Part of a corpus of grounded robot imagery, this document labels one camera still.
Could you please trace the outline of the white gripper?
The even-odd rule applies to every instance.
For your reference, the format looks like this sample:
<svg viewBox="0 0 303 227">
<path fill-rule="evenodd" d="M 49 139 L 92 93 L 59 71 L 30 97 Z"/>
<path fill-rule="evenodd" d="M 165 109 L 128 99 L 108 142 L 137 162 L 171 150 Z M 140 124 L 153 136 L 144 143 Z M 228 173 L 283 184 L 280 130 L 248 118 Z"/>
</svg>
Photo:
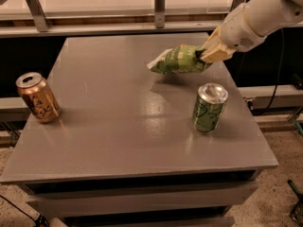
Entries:
<svg viewBox="0 0 303 227">
<path fill-rule="evenodd" d="M 203 45 L 200 57 L 205 63 L 225 61 L 236 52 L 247 52 L 262 44 L 266 37 L 257 34 L 245 15 L 245 5 L 240 4 L 216 27 Z"/>
</svg>

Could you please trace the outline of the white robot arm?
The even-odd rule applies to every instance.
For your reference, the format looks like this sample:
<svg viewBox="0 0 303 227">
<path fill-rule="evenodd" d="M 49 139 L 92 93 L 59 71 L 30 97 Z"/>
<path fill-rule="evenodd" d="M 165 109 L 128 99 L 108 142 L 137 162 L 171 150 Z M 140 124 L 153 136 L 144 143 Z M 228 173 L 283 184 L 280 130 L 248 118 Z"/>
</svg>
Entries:
<svg viewBox="0 0 303 227">
<path fill-rule="evenodd" d="M 225 61 L 247 52 L 268 35 L 303 21 L 303 0 L 250 0 L 228 13 L 203 45 L 201 60 Z"/>
</svg>

